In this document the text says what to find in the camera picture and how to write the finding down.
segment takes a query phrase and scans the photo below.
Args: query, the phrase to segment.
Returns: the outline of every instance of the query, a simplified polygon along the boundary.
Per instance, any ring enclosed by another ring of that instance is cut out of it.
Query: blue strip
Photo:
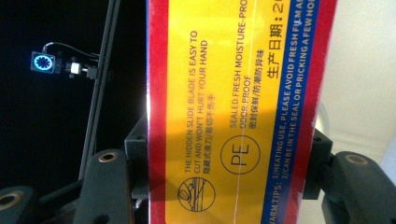
[[[262,223],[284,223],[285,221],[318,5],[319,0],[292,0],[290,3],[271,160],[265,189],[265,202],[262,208]],[[298,11],[301,11],[300,18],[297,16]]]

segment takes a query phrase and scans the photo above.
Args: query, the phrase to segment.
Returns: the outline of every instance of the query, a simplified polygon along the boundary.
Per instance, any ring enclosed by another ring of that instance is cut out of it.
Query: cable
[[[70,46],[70,45],[66,45],[66,44],[60,43],[60,42],[49,42],[48,44],[46,44],[46,45],[43,47],[43,53],[47,53],[47,47],[50,46],[50,45],[62,45],[62,46],[65,46],[65,47],[67,47],[67,48],[73,49],[73,50],[75,50],[75,51],[77,51],[77,52],[79,52],[79,53],[81,53],[81,54],[84,54],[84,55],[86,55],[86,56],[88,56],[88,57],[98,58],[98,56],[95,55],[95,54],[86,53],[86,52],[84,52],[84,51],[82,51],[82,50],[76,49],[76,48],[74,48],[74,47],[72,47],[72,46]]]

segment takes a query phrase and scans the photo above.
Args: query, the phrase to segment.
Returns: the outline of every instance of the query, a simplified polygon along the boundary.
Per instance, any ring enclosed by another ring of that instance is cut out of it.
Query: metal rod
[[[114,33],[116,30],[117,17],[119,15],[120,0],[108,2],[105,30],[98,64],[98,78],[93,85],[90,115],[88,118],[87,132],[85,134],[84,149],[82,152],[81,165],[78,179],[82,179],[86,172],[87,164],[93,154],[96,140],[97,125],[102,106],[103,94],[107,80],[108,66],[110,63],[111,48],[113,46]]]

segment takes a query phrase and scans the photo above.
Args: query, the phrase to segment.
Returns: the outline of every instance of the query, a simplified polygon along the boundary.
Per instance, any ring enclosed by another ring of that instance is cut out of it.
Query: red border
[[[148,1],[149,220],[154,224],[165,223],[168,8],[167,0]]]
[[[307,149],[307,146],[312,145],[314,131],[312,122],[317,112],[316,109],[318,106],[319,92],[323,79],[336,2],[336,0],[323,0],[320,1],[319,5],[318,21],[311,56],[312,61],[307,80],[304,111],[294,162],[288,206],[286,209],[285,223],[296,223],[298,218],[299,205],[304,191],[304,182],[311,149],[310,147]]]

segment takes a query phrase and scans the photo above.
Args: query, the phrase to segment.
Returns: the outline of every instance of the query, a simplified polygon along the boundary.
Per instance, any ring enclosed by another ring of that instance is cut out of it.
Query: package
[[[335,0],[148,2],[150,223],[295,223]]]

